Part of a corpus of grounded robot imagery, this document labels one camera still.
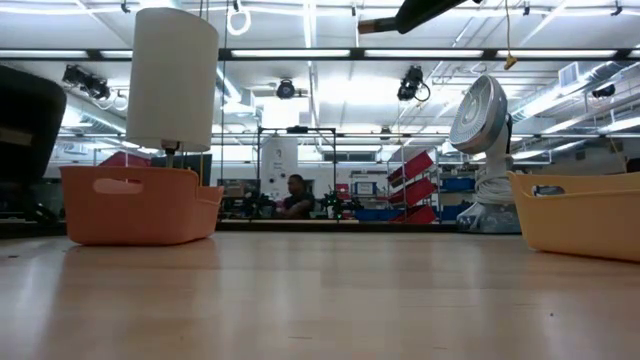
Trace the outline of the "black copper battery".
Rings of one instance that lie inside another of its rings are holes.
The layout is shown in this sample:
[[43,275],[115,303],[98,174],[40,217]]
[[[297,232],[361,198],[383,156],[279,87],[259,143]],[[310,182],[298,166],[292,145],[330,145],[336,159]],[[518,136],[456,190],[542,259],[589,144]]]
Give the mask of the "black copper battery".
[[394,17],[361,20],[357,25],[360,34],[381,33],[397,30],[396,19]]

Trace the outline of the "yellow plastic bin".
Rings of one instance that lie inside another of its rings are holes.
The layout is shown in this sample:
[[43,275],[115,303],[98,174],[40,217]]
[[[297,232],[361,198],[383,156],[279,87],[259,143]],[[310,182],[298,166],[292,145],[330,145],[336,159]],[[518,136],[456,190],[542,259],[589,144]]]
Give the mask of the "yellow plastic bin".
[[508,177],[530,248],[640,263],[640,172]]

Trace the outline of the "black overhead rig beam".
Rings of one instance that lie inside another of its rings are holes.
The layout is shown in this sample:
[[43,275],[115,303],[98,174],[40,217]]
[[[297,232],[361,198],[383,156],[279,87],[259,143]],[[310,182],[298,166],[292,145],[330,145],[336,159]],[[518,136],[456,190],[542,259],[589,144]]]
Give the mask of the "black overhead rig beam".
[[[125,62],[129,49],[9,49],[0,61]],[[220,61],[640,61],[640,48],[619,49],[498,49],[498,48],[223,48]]]

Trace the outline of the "white and blue steam iron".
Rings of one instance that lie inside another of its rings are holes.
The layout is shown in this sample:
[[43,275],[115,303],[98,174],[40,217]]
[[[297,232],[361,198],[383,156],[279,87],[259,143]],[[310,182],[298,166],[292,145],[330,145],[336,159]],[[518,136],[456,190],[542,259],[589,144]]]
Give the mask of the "white and blue steam iron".
[[470,86],[456,112],[449,142],[461,153],[484,156],[476,176],[474,203],[456,218],[459,230],[515,234],[520,222],[507,172],[513,159],[513,121],[499,82],[482,75]]

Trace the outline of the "red tilted shelf bin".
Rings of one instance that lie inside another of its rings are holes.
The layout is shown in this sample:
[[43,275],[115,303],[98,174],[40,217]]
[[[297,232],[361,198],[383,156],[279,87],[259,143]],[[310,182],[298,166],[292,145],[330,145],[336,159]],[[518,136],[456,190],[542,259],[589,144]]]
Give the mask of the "red tilted shelf bin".
[[401,210],[400,213],[391,219],[393,223],[406,224],[430,224],[437,219],[433,208],[429,205],[420,205]]
[[436,186],[428,179],[423,178],[406,185],[388,198],[391,205],[414,206],[419,201],[428,198],[437,190]]
[[392,171],[387,177],[387,180],[393,188],[398,187],[428,170],[433,164],[434,161],[427,152],[420,152],[410,160],[404,162],[396,170]]

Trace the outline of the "blue shelf bin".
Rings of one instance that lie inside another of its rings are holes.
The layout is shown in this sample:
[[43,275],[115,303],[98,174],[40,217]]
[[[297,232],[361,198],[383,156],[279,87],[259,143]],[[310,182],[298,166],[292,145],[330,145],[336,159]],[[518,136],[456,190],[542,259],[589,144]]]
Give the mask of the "blue shelf bin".
[[389,222],[404,213],[397,209],[359,209],[354,217],[360,222]]
[[469,202],[462,202],[457,205],[443,205],[441,211],[442,221],[455,221],[456,218],[471,206]]
[[476,180],[474,178],[445,178],[441,180],[442,193],[474,192]]

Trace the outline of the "white round column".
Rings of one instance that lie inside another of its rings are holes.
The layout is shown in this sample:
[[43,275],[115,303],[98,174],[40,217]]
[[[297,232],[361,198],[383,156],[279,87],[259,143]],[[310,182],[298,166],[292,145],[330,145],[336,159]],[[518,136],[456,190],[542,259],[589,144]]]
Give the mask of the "white round column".
[[298,139],[272,136],[261,146],[261,192],[273,200],[289,196],[288,179],[298,173]]

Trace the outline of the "person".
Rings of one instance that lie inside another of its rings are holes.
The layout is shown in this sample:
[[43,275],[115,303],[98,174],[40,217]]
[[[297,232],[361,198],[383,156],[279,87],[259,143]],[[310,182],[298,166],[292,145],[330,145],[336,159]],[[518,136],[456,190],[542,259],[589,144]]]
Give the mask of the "person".
[[304,179],[293,174],[288,178],[287,185],[290,196],[283,200],[281,216],[286,219],[310,219],[315,197],[307,191]]

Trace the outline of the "white shade wooden base lamp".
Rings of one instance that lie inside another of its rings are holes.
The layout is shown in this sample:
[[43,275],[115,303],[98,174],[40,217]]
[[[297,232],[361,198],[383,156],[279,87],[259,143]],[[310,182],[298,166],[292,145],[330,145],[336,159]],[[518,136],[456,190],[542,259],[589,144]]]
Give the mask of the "white shade wooden base lamp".
[[210,149],[219,34],[183,10],[145,8],[135,17],[126,138],[165,152]]

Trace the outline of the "orange plastic bin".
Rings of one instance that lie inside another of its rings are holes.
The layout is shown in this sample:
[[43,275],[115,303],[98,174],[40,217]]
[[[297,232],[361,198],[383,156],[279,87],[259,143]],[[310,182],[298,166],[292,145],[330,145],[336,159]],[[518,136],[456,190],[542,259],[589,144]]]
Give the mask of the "orange plastic bin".
[[224,189],[192,170],[64,166],[69,239],[80,245],[165,246],[212,235]]

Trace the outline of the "black background frame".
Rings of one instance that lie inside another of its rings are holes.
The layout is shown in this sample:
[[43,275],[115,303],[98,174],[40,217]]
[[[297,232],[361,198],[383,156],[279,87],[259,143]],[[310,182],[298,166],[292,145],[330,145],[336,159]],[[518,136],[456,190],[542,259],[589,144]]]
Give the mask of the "black background frame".
[[[272,136],[283,136],[283,137],[293,137],[298,139],[298,175],[300,175],[305,182],[306,189],[308,192],[312,192],[312,189],[308,186],[308,181],[304,178],[302,173],[300,172],[300,147],[302,146],[302,140],[323,140],[329,142],[333,147],[333,155],[336,155],[336,142],[337,142],[337,131],[335,128],[310,128],[307,126],[294,125],[287,128],[264,128],[259,127],[256,138],[257,145],[257,165],[256,165],[256,181],[258,185],[258,193],[264,194],[261,192],[261,182],[260,182],[260,163],[261,163],[261,146],[262,143]],[[273,200],[276,202],[276,213],[270,219],[285,219],[285,220],[302,220],[302,219],[286,219],[281,216],[280,208],[282,206],[283,200]]]

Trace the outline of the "black aluminium table frame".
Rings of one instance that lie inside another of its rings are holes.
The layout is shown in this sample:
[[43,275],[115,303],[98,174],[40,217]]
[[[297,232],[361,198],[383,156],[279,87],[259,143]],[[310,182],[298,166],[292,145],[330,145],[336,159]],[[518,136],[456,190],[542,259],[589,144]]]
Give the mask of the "black aluminium table frame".
[[[217,231],[226,232],[329,232],[329,233],[456,233],[454,224],[405,224],[389,222],[336,222],[328,220],[228,220]],[[0,239],[65,236],[66,224],[0,222]]]

